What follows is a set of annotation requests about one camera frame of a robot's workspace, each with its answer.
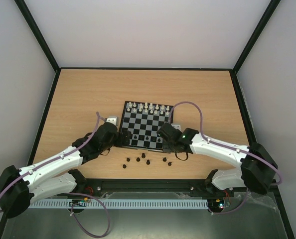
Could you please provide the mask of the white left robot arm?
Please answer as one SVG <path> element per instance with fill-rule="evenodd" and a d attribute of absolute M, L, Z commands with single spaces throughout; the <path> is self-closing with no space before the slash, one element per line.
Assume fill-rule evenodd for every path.
<path fill-rule="evenodd" d="M 131 137 L 130 131 L 118 131 L 115 123 L 107 120 L 46 160 L 20 169 L 14 165 L 7 167 L 0 176 L 0 213 L 10 219 L 39 200 L 58 194 L 82 193 L 87 180 L 77 167 L 113 146 L 129 145 Z"/>

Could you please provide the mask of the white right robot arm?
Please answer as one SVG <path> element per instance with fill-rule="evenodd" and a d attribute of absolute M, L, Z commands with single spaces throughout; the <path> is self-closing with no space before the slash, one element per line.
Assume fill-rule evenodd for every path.
<path fill-rule="evenodd" d="M 273 184 L 278 166 L 261 144 L 231 144 L 191 128 L 181 132 L 169 123 L 165 123 L 157 134 L 174 153 L 206 155 L 234 167 L 214 171 L 206 182 L 206 190 L 211 195 L 236 187 L 247 187 L 252 192 L 264 195 Z"/>

